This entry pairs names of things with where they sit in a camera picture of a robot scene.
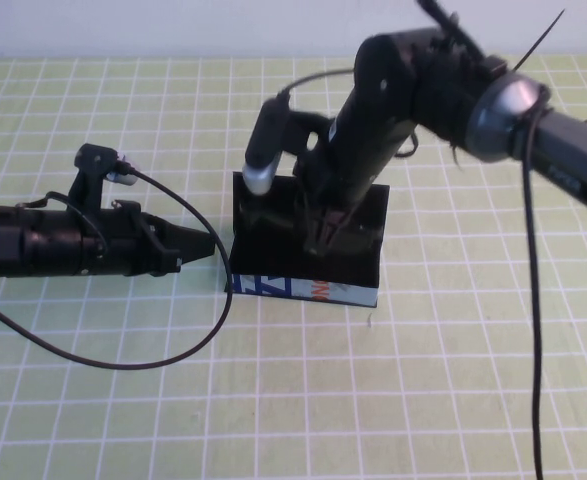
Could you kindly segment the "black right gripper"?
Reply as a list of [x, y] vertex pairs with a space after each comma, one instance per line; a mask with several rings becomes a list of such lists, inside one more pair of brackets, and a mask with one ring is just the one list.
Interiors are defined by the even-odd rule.
[[304, 213], [304, 251], [309, 255], [355, 254], [348, 234], [352, 206], [360, 203], [375, 179], [414, 132], [410, 120], [376, 121], [336, 117], [317, 145], [300, 156], [294, 174], [309, 203], [325, 212]]

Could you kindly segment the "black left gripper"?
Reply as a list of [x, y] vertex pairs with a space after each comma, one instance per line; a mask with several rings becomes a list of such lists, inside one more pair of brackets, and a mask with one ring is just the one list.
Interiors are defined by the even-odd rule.
[[178, 273], [182, 265], [211, 257], [216, 250], [210, 232], [171, 224], [143, 212], [133, 201], [113, 201], [104, 211], [104, 226], [105, 274], [160, 277]]

